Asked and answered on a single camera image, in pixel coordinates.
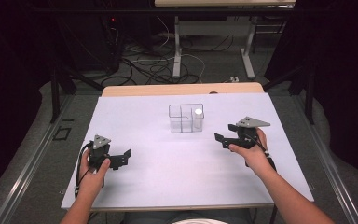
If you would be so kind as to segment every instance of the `table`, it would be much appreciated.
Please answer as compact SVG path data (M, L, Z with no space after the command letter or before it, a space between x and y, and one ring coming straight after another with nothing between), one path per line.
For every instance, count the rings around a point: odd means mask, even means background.
M202 132L171 133L169 105L187 103L204 105ZM92 210L272 206L263 183L245 167L243 158L214 140L214 132L235 137L227 125L245 116L271 123L263 130L279 173L313 201L273 104L259 84L108 87L99 98L83 145L97 133L112 139L111 155L132 148L132 156L127 166L107 172ZM62 201L64 209L75 199L71 190L75 179L74 171Z
M292 5L296 0L156 0L156 7L233 7L233 6L280 6ZM180 76L182 49L180 35L238 35L246 36L245 48L241 49L241 57L250 79L255 78L255 72L249 58L249 51L255 35L257 17L250 21L179 21L175 17L175 57L173 77Z

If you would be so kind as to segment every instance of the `white tabletop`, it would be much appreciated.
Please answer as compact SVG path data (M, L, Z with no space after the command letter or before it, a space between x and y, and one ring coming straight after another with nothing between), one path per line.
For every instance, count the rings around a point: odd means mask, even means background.
M200 133L171 133L169 105L203 104ZM98 134L112 139L110 155L132 148L127 166L109 170L93 210L143 211L232 208L271 205L260 179L243 158L214 140L214 133L236 137L228 130L249 116L269 122L262 128L278 172L307 199L308 184L266 93L101 97L84 144ZM69 208L76 172L62 201Z
M296 0L155 0L156 7L230 7L292 5Z

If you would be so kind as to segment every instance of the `person's right arm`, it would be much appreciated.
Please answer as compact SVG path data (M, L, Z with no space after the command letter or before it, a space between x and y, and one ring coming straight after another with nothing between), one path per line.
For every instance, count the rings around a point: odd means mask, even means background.
M261 144L267 148L265 134L260 129L257 129L257 133ZM249 167L263 181L286 223L334 223L269 165L263 150L258 145L245 149L231 144L229 149L243 156Z

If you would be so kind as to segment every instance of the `person's left hand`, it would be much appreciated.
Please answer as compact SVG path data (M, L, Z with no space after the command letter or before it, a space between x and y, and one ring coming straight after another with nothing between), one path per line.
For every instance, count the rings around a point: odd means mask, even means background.
M94 174L95 169L89 167L88 157L90 149L88 148L81 158L80 163L80 178L84 176L80 182L79 193L77 197L87 197L94 200L103 186L103 179L106 171L109 169L110 160L105 159L97 173Z

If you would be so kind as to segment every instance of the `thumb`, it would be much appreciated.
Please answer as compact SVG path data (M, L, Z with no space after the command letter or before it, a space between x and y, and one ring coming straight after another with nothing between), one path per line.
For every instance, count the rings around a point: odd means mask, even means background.
M244 158L246 157L247 153L248 153L248 149L245 149L243 147L239 147L237 145L234 145L234 144L230 144L228 146L228 149L230 149L231 151L237 153L237 154L240 154L241 156L243 156Z
M106 175L107 170L109 169L109 166L110 166L110 160L105 159L103 161L103 164L101 164L100 170L98 171L98 175L104 177Z

